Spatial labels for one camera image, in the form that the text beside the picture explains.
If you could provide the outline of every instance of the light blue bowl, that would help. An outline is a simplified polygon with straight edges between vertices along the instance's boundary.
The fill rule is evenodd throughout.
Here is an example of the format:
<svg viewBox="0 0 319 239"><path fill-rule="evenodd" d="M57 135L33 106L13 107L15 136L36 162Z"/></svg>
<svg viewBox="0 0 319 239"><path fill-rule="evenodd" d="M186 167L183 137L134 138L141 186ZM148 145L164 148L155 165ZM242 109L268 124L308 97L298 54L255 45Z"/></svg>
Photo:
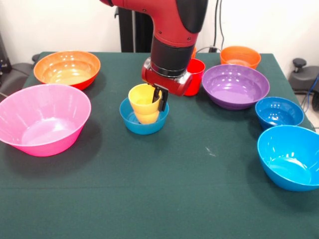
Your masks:
<svg viewBox="0 0 319 239"><path fill-rule="evenodd" d="M161 128L163 128L165 124L168 112L169 106L167 103L165 110L163 112L160 112L159 118L155 123L141 124L136 118L128 98L123 100L120 105L120 114L124 120L125 126L133 133L141 135L152 134L161 130Z"/></svg>
<svg viewBox="0 0 319 239"><path fill-rule="evenodd" d="M260 135L257 148L266 174L279 187L319 188L319 134L299 126L272 127Z"/></svg>

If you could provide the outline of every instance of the yellow cup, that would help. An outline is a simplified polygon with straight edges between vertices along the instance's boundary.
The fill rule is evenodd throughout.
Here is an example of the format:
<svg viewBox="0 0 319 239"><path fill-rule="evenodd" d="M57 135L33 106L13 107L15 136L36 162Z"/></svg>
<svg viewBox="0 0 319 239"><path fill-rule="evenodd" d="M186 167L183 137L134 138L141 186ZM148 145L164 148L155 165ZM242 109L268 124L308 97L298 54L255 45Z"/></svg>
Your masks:
<svg viewBox="0 0 319 239"><path fill-rule="evenodd" d="M129 100L134 110L135 116L142 124L155 123L159 117L159 99L152 103L155 88L148 84L140 84L131 88Z"/></svg>

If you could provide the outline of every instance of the black office chair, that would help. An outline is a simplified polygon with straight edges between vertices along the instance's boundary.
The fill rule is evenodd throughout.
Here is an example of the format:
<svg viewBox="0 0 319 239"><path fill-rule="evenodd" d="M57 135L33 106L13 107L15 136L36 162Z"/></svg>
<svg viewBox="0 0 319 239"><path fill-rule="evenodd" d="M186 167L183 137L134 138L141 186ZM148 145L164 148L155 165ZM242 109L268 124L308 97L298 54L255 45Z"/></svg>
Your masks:
<svg viewBox="0 0 319 239"><path fill-rule="evenodd" d="M22 89L38 58L39 55L33 56L34 64L11 65L0 35L0 102L6 96Z"/></svg>
<svg viewBox="0 0 319 239"><path fill-rule="evenodd" d="M312 89L312 106L314 111L319 111L319 66L306 66L307 62L302 58L293 60L295 70L289 76L289 83L296 94L307 94Z"/></svg>

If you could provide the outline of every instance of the dark blue bowl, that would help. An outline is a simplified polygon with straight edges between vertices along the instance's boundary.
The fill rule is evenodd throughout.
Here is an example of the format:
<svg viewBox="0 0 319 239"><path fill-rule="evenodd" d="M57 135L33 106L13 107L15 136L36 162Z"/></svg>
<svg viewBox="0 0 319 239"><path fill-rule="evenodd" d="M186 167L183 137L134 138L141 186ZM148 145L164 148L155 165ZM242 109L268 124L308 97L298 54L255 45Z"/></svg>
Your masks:
<svg viewBox="0 0 319 239"><path fill-rule="evenodd" d="M305 117L296 103L281 97L263 98L257 102L255 110L263 129L278 125L300 125Z"/></svg>

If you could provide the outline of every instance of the red cup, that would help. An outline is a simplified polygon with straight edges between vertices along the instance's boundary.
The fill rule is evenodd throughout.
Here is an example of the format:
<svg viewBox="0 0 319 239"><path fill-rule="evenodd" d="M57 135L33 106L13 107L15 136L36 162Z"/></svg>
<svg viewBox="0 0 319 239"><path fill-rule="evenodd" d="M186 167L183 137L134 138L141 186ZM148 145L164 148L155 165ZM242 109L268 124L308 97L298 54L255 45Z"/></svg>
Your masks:
<svg viewBox="0 0 319 239"><path fill-rule="evenodd" d="M184 95L194 96L199 91L201 80L205 71L205 64L198 59L191 59L187 67L187 71L192 74L193 79L191 80L190 85Z"/></svg>

